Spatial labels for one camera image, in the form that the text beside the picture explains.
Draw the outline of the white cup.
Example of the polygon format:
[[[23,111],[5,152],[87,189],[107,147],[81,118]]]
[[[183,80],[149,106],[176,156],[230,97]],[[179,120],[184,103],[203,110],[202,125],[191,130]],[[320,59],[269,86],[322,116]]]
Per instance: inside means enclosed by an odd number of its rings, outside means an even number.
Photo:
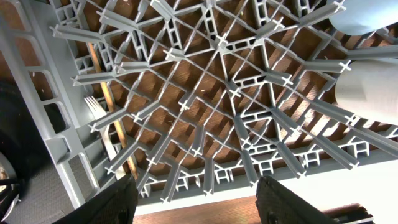
[[[357,60],[335,85],[337,105],[371,121],[397,124],[397,59]]]

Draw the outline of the wooden chopstick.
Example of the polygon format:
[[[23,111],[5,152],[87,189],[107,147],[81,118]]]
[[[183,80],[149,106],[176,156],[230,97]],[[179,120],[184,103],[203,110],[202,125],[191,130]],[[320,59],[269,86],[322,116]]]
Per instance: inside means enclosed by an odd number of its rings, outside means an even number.
[[[100,65],[100,62],[96,55],[95,48],[93,47],[92,43],[88,43],[88,49],[89,49],[91,57],[92,57],[95,72],[101,73],[102,72],[101,65]],[[108,109],[110,110],[110,112],[113,112],[116,107],[115,107],[114,101],[111,97],[111,94],[109,92],[109,88],[108,88],[106,82],[101,82],[100,85],[101,85],[101,89],[102,89],[104,98],[106,100]],[[116,128],[116,132],[118,134],[118,138],[120,140],[122,148],[125,148],[127,146],[127,139],[126,139],[125,133],[122,129],[122,126],[121,126],[121,123],[119,120],[114,122],[114,127]],[[131,173],[133,174],[134,178],[136,179],[137,178],[137,170],[136,170],[136,166],[135,166],[134,161],[131,156],[127,159],[127,163],[128,163]]]

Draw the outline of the blue cup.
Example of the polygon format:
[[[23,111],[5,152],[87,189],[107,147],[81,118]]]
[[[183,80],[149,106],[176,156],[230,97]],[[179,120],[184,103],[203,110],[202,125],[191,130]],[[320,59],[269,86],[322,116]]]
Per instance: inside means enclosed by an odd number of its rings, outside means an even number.
[[[397,22],[397,0],[345,0],[342,12],[329,17],[346,35],[363,35]]]

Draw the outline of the white plastic fork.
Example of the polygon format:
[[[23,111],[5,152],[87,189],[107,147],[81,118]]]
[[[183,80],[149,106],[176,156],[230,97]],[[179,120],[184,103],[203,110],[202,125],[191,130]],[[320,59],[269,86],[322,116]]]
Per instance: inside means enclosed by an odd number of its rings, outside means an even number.
[[[93,96],[84,97],[84,101],[86,102],[95,119],[95,123],[92,125],[92,131],[99,131],[108,157],[110,160],[112,160],[116,157],[117,151],[115,150],[109,136],[109,124],[106,124],[103,121],[103,118],[107,115],[107,112]]]

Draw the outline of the grey plate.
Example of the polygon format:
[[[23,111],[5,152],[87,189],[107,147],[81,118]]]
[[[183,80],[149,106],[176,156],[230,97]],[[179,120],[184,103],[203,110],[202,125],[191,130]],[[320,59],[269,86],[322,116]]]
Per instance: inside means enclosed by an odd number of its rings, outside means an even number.
[[[1,154],[1,222],[11,214],[18,202],[20,184],[12,164]]]

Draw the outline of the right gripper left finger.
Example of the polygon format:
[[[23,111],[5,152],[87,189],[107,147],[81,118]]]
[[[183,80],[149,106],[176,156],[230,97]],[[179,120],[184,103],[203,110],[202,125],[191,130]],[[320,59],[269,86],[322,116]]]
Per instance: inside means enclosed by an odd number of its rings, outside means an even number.
[[[132,224],[138,204],[136,181],[131,174],[117,180],[104,191],[78,209],[55,223],[94,224],[120,223]]]

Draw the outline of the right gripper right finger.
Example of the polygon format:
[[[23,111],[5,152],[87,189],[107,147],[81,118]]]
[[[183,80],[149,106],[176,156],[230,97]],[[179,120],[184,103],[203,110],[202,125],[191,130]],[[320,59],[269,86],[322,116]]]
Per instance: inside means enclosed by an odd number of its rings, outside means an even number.
[[[269,175],[257,183],[256,207],[262,224],[336,223]]]

